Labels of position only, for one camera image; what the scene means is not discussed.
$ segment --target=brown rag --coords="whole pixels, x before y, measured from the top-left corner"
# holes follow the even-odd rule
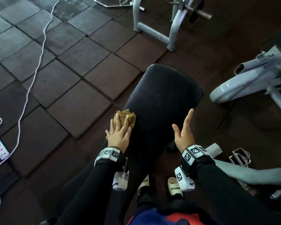
[[[124,122],[125,122],[125,118],[126,116],[128,115],[129,117],[129,125],[132,129],[135,125],[135,120],[136,120],[136,115],[132,112],[130,112],[130,110],[124,110],[124,111],[117,111],[116,112],[117,114],[119,114],[119,117],[120,117],[120,122],[121,122],[121,127],[123,126]],[[116,126],[116,115],[114,115],[114,118],[113,118],[113,124],[114,126]]]

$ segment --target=person's right hand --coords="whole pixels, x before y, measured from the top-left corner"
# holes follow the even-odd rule
[[[175,143],[181,153],[183,153],[183,151],[187,147],[195,144],[195,139],[193,137],[193,134],[191,133],[191,128],[189,126],[193,113],[194,113],[194,109],[190,109],[184,120],[183,128],[181,132],[176,124],[172,125],[175,133]]]

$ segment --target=person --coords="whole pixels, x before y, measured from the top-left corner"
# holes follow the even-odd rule
[[[193,112],[193,109],[189,111],[181,131],[176,124],[172,125],[175,133],[175,143],[181,153],[195,144],[190,129]],[[114,126],[113,120],[111,120],[110,130],[106,130],[108,147],[117,148],[120,153],[125,153],[131,131],[131,127],[128,127],[128,117],[126,117],[124,125],[121,127],[119,116],[116,115],[116,125]],[[86,217],[96,218],[95,224],[103,224],[106,212],[102,210],[101,205],[108,204],[114,174],[118,169],[116,162],[109,159],[99,159],[79,191],[61,213],[56,224],[91,223],[85,221]],[[200,179],[203,191],[217,210],[219,221],[212,219],[191,201],[185,200],[176,178],[168,180],[168,187],[172,197],[168,209],[160,209],[157,204],[156,193],[150,186],[149,176],[147,176],[138,189],[138,208],[128,224],[281,224],[281,219],[277,215],[237,185],[215,165],[213,159],[209,156],[206,155],[203,159],[196,161],[193,175],[198,176]]]

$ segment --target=shoe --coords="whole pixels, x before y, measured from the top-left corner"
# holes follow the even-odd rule
[[[174,196],[176,193],[179,193],[183,196],[182,190],[180,189],[176,178],[169,178],[168,188],[169,188],[170,194],[172,196]]]
[[[144,187],[144,186],[149,186],[149,175],[147,175],[145,177],[145,179],[143,180],[143,182],[141,183],[141,185],[138,187],[138,195],[140,194],[140,188]]]

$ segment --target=black sleeve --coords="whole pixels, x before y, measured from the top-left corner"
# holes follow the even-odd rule
[[[202,165],[197,174],[203,191],[225,225],[281,224],[281,218],[237,185],[216,165]]]
[[[115,162],[96,165],[56,225],[103,224],[115,172]]]

